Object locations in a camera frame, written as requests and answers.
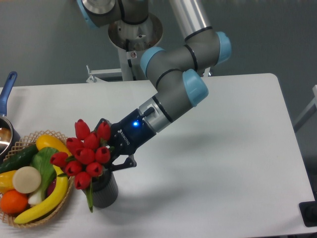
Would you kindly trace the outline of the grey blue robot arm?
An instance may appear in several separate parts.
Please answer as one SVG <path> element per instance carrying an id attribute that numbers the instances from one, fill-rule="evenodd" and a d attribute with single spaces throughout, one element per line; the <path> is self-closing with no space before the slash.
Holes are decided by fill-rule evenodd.
<path id="1" fill-rule="evenodd" d="M 118 48 L 123 79 L 147 79 L 157 93 L 120 122 L 111 125 L 110 171 L 135 167 L 135 151 L 207 95 L 201 73 L 231 56 L 231 43 L 215 32 L 199 0 L 172 0 L 185 44 L 173 51 L 158 47 L 162 25 L 146 0 L 79 0 L 91 27 L 108 26 Z"/>

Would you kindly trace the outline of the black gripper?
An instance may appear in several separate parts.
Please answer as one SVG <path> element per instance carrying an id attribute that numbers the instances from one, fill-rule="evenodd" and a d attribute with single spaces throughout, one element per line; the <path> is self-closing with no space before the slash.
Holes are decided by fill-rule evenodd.
<path id="1" fill-rule="evenodd" d="M 97 131 L 100 124 L 106 122 L 110 126 L 111 135 L 108 144 L 114 147 L 113 156 L 128 155 L 122 164 L 110 166 L 110 171 L 119 171 L 137 166 L 134 159 L 135 151 L 156 135 L 156 132 L 143 120 L 142 113 L 135 109 L 121 121 L 112 124 L 101 118 L 94 128 Z"/>

